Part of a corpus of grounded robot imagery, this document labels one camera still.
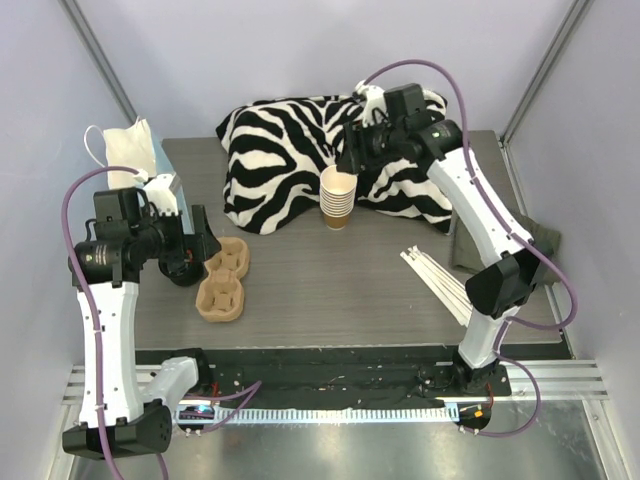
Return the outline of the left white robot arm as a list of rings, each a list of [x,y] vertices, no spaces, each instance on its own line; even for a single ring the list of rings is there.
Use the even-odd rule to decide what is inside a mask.
[[[134,341],[140,273],[149,260],[174,284],[187,287],[220,252],[202,205],[182,215],[161,209],[150,192],[129,187],[94,195],[95,236],[75,245],[69,267],[84,324],[85,380],[79,424],[62,435],[65,452],[89,459],[167,451],[179,402],[205,397],[213,375],[200,348],[177,350],[150,383],[138,385]]]

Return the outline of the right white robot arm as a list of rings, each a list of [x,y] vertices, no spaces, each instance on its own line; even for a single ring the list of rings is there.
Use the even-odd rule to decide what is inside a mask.
[[[338,171],[361,174],[400,159],[415,164],[449,199],[475,242],[484,267],[465,283],[471,317],[446,386],[465,395],[483,391],[499,365],[503,328],[543,278],[540,256],[552,249],[531,251],[533,237],[487,183],[467,134],[450,119],[433,120],[420,85],[383,90],[362,83],[354,96],[363,112],[345,126]]]

